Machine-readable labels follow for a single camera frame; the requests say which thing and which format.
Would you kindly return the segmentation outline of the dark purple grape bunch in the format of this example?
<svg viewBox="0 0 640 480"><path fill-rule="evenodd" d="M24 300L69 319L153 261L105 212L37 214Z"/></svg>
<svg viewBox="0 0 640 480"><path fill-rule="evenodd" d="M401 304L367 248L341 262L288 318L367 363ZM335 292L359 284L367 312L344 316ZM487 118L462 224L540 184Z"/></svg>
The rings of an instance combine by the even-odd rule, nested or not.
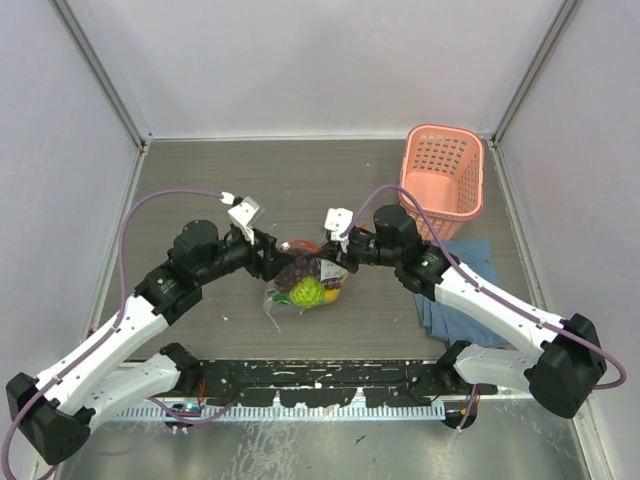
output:
<svg viewBox="0 0 640 480"><path fill-rule="evenodd" d="M326 290L340 289L347 276L347 271L326 259L315 256L315 253L303 248L289 248L287 253L294 261L284 268L275 278L275 289L288 293L307 277L319 281Z"/></svg>

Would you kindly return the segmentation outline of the clear red zip top bag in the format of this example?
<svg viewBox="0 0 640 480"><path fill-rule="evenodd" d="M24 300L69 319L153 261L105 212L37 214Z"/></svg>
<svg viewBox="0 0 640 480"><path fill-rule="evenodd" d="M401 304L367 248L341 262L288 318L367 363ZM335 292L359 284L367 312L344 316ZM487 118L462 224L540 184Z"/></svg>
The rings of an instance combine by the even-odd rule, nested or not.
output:
<svg viewBox="0 0 640 480"><path fill-rule="evenodd" d="M340 296L349 272L338 264L318 257L321 245L296 239L283 242L279 249L293 257L267 284L263 310L278 333L277 319L283 315L302 315L305 311L334 303Z"/></svg>

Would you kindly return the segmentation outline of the green custard apple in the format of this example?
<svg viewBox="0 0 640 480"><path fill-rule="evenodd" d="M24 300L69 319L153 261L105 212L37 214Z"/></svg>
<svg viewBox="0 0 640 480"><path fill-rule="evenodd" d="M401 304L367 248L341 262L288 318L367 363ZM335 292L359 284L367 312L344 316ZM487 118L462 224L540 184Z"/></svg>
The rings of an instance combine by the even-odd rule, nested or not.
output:
<svg viewBox="0 0 640 480"><path fill-rule="evenodd" d="M306 277L289 292L291 302L300 308L312 308L323 302L324 286L314 277Z"/></svg>

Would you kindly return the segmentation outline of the yellow orange mango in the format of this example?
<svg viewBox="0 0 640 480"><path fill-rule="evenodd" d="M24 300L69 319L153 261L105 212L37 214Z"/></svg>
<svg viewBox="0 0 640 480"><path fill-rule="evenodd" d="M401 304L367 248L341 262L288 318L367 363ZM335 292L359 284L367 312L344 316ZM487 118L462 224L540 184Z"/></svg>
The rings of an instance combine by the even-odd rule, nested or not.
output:
<svg viewBox="0 0 640 480"><path fill-rule="evenodd" d="M335 302L339 298L340 292L340 289L326 289L324 291L323 303L330 304Z"/></svg>

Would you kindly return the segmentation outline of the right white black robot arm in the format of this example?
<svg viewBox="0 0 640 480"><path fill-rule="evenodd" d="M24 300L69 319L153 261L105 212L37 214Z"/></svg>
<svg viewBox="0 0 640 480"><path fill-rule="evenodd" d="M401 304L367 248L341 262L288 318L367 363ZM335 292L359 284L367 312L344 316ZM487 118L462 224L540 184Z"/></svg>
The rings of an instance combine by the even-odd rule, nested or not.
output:
<svg viewBox="0 0 640 480"><path fill-rule="evenodd" d="M353 219L350 210L328 210L322 257L351 273L362 265L390 267L410 292L470 316L510 344L500 350L454 342L438 361L444 390L459 394L471 384L503 386L529 392L559 417L578 413L606 371L591 320L551 314L493 285L424 240L400 205L379 208L372 231L355 226Z"/></svg>

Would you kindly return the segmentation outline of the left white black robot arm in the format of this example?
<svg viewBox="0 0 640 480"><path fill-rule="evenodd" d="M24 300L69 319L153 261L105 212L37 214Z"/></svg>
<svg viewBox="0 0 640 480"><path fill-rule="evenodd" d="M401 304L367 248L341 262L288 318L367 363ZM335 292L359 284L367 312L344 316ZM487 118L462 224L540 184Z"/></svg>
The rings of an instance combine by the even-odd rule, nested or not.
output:
<svg viewBox="0 0 640 480"><path fill-rule="evenodd" d="M21 432L43 460L72 457L110 414L147 397L173 391L188 396L202 381L200 362L171 343L128 374L112 371L131 353L173 325L203 298L205 285L237 270L271 281L294 260L275 237L248 240L233 226L196 220L183 227L166 260L126 297L114 317L50 369L15 375L6 385L13 432Z"/></svg>

